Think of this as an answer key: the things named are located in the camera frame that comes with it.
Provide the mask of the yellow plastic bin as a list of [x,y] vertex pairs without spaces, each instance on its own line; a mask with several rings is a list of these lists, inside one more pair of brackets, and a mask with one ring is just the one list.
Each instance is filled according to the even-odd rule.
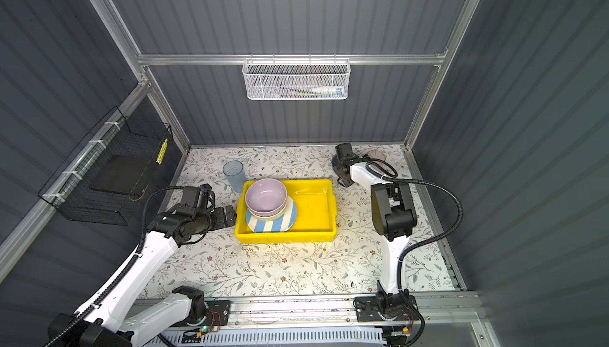
[[235,236],[242,244],[331,242],[337,233],[337,204],[330,180],[284,180],[288,196],[297,206],[297,220],[290,231],[255,234],[246,223],[247,205],[241,196]]

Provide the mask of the purple bowl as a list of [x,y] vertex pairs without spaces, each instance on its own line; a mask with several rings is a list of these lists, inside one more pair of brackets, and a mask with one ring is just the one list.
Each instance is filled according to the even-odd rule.
[[245,204],[253,215],[268,218],[277,215],[287,205],[285,185],[274,178],[253,181],[245,193]]

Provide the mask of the pink plastic cup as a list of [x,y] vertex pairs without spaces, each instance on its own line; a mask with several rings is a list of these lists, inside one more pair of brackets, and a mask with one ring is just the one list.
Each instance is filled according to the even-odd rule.
[[366,153],[366,155],[368,156],[369,160],[371,160],[371,161],[375,161],[375,162],[385,162],[386,161],[385,154],[382,153],[380,150],[370,150]]

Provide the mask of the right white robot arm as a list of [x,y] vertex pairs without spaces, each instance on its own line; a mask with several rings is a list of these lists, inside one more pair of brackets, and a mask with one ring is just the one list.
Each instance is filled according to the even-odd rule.
[[336,146],[331,166],[339,185],[359,185],[371,199],[374,230],[382,237],[380,290],[393,296],[399,292],[398,262],[409,244],[418,216],[410,186],[395,182],[396,169],[388,162],[353,152],[349,142]]

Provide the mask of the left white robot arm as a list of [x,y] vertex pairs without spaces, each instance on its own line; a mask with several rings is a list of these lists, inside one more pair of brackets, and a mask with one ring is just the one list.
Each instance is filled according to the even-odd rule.
[[220,316],[200,289],[179,286],[166,299],[128,316],[155,273],[181,246],[201,242],[211,231],[236,224],[236,210],[218,207],[210,185],[179,186],[181,201],[154,219],[142,219],[140,240],[115,273],[71,315],[48,328],[49,346],[142,346],[176,323],[197,329],[220,326]]

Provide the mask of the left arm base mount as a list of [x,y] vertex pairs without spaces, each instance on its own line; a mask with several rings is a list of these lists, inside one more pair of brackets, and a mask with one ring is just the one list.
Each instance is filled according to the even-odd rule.
[[207,312],[197,321],[182,320],[172,327],[223,327],[228,325],[232,302],[229,300],[212,300],[206,302]]

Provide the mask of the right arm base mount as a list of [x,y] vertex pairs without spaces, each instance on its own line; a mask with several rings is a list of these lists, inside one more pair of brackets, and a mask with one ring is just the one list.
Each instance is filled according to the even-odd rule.
[[399,296],[381,299],[379,296],[358,296],[353,299],[356,318],[360,323],[373,322],[406,322],[419,321],[416,313],[417,303],[414,296],[409,296],[406,304]]

